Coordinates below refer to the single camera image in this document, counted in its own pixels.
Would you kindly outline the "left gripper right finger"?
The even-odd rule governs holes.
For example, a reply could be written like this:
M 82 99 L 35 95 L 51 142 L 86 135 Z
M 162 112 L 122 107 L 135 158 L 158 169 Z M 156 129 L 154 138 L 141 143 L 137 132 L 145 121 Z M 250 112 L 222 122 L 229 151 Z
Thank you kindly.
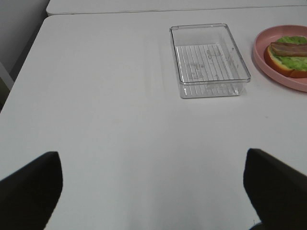
M 306 175 L 261 149 L 249 149 L 243 186 L 260 219 L 252 229 L 307 228 Z

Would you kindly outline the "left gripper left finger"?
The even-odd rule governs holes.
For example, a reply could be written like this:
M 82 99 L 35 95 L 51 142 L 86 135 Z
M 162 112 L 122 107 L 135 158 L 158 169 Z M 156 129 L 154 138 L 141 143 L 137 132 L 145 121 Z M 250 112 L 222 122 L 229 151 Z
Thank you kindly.
M 0 228 L 43 230 L 63 188 L 58 152 L 37 157 L 0 182 Z

